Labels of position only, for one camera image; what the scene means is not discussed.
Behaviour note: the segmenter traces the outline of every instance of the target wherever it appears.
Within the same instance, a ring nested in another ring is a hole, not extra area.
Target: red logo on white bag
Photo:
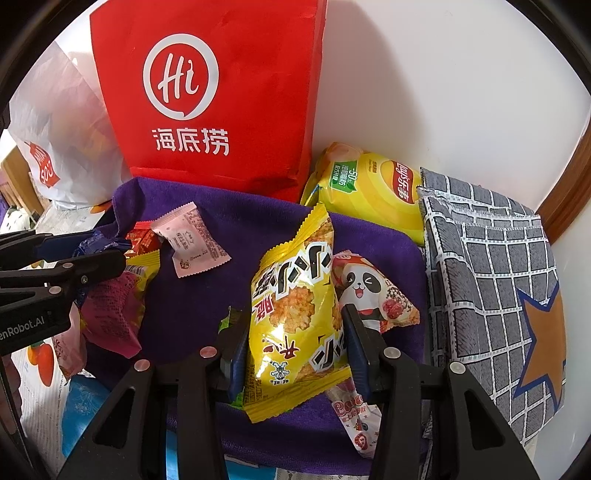
[[[39,145],[29,142],[26,143],[30,148],[31,155],[39,165],[39,181],[50,189],[60,180],[60,178],[53,170],[49,153],[43,150]]]

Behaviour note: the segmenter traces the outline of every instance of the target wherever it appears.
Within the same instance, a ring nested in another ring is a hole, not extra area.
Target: star pattern
[[[557,283],[546,305],[540,304],[521,290],[517,290],[517,295],[530,331],[531,347],[515,397],[546,382],[556,411],[562,398],[563,369],[566,364],[566,335],[560,287]]]

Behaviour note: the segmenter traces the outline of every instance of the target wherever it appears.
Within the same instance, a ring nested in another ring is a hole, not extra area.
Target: metal screw
[[[454,372],[455,374],[462,375],[466,372],[466,366],[461,364],[460,362],[452,362],[449,364],[449,370]]]
[[[213,358],[217,355],[217,350],[214,346],[204,346],[199,350],[199,355],[201,355],[202,358]]]
[[[384,349],[384,356],[386,356],[388,358],[400,358],[400,355],[402,355],[400,353],[400,350],[398,350],[394,346],[389,346]]]
[[[138,360],[135,363],[134,368],[138,372],[145,372],[148,368],[150,368],[150,361],[146,359]]]

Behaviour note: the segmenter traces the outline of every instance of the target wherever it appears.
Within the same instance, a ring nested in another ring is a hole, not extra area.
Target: newspaper
[[[368,480],[368,476],[354,475],[313,475],[311,473],[290,472],[289,470],[277,469],[275,480]]]
[[[53,350],[51,339],[46,344]],[[61,418],[69,386],[57,365],[55,352],[49,387],[41,382],[38,366],[28,360],[26,348],[14,352],[12,361],[21,374],[22,428],[36,445],[48,473],[55,478],[66,461],[61,452]]]

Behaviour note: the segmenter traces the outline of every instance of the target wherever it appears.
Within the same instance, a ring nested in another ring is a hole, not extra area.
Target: panda snack bag
[[[332,274],[339,308],[354,304],[365,327],[384,333],[419,323],[416,307],[364,257],[348,250],[336,254]],[[382,419],[379,408],[363,400],[352,378],[329,388],[326,396],[357,452],[373,458]]]
[[[336,254],[332,275],[339,308],[354,304],[366,327],[384,333],[419,323],[417,308],[364,257],[349,250]]]

